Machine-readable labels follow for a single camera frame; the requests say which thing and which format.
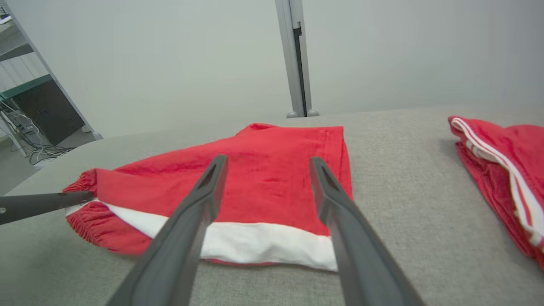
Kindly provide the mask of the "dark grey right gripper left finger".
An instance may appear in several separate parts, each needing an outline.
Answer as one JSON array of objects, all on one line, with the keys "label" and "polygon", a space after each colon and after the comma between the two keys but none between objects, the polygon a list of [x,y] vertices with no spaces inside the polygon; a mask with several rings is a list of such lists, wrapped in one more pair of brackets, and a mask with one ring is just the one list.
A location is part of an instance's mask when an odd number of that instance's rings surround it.
[{"label": "dark grey right gripper left finger", "polygon": [[219,215],[228,172],[216,156],[134,266],[109,306],[187,306],[206,235]]}]

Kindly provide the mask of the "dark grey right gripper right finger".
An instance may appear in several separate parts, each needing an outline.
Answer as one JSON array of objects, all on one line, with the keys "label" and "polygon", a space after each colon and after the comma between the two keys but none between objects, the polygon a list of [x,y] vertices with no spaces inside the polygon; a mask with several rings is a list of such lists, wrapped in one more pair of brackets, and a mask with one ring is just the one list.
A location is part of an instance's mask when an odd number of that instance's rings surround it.
[{"label": "dark grey right gripper right finger", "polygon": [[325,161],[309,164],[318,217],[327,226],[347,306],[423,306],[408,277]]}]

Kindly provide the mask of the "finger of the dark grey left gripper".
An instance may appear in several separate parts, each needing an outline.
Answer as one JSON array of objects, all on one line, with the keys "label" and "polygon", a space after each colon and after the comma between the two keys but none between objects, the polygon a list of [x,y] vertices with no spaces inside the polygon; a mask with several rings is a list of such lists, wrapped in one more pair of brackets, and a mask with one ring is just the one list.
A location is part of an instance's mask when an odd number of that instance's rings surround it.
[{"label": "finger of the dark grey left gripper", "polygon": [[29,194],[0,198],[0,224],[75,207],[95,198],[89,190],[70,193]]}]

